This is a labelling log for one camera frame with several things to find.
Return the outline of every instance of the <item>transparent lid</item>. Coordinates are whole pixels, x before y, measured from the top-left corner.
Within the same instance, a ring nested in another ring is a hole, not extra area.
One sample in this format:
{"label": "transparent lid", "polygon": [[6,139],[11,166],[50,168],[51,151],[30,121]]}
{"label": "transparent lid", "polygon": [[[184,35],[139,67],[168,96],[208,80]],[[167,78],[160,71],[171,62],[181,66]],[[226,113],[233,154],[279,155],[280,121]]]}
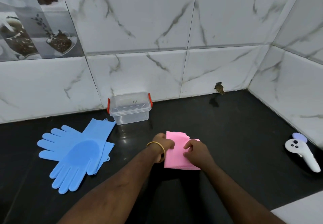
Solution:
{"label": "transparent lid", "polygon": [[115,95],[110,99],[109,112],[111,116],[121,116],[150,110],[151,104],[147,92]]}

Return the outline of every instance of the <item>gold bracelet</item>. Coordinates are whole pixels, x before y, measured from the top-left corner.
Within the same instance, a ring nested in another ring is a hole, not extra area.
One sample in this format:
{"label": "gold bracelet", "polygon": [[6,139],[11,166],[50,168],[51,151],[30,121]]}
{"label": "gold bracelet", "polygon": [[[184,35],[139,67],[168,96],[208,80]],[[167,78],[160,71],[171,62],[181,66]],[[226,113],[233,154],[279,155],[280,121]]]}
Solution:
{"label": "gold bracelet", "polygon": [[151,142],[149,142],[146,147],[148,147],[151,143],[156,143],[156,144],[160,145],[160,147],[163,149],[164,156],[160,159],[159,163],[162,162],[165,159],[165,155],[166,155],[166,152],[165,152],[164,147],[159,142],[157,142],[157,141],[151,141]]}

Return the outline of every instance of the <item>clear plastic container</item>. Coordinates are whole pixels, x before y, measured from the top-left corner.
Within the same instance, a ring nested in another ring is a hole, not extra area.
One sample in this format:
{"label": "clear plastic container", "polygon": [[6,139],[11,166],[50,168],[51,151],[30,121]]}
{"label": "clear plastic container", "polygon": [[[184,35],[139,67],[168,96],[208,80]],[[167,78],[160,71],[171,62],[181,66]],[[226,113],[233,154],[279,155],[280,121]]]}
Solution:
{"label": "clear plastic container", "polygon": [[150,110],[147,92],[115,95],[110,99],[109,113],[117,124],[148,120]]}

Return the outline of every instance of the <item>folded pink cloth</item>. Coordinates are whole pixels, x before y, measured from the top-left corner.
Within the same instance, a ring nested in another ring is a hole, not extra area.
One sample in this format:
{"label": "folded pink cloth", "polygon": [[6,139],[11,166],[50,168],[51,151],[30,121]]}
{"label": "folded pink cloth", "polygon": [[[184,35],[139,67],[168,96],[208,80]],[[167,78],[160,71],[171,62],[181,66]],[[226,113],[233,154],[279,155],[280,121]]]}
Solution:
{"label": "folded pink cloth", "polygon": [[166,138],[175,142],[174,149],[168,149],[166,152],[164,168],[180,169],[180,170],[200,170],[200,168],[192,165],[190,161],[183,156],[184,145],[190,140],[190,137],[182,132],[166,132]]}

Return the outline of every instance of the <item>red clip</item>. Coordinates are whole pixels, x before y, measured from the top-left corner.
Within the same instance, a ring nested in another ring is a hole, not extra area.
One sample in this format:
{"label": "red clip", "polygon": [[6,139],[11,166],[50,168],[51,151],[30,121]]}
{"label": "red clip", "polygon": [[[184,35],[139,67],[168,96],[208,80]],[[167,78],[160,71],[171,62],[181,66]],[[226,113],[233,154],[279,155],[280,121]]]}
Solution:
{"label": "red clip", "polygon": [[107,113],[110,114],[110,98],[107,99]]}
{"label": "red clip", "polygon": [[152,100],[151,100],[151,97],[150,97],[150,93],[148,93],[148,97],[149,97],[150,104],[151,104],[151,107],[152,107]]}

